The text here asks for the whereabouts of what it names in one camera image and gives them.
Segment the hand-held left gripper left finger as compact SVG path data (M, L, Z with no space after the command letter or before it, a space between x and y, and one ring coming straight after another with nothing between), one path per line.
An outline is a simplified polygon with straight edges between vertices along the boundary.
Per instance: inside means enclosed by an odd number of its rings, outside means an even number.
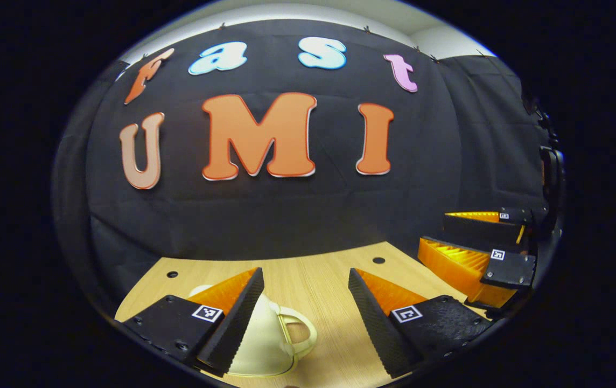
M244 271L189 298L166 295L123 322L161 354L222 377L264 290L263 270Z

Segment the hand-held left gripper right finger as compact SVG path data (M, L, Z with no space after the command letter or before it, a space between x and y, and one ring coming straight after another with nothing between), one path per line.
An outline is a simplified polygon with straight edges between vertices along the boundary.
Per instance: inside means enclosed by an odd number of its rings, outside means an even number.
M360 268L349 271L349 290L392 378L443 363L493 324L449 295L425 298Z

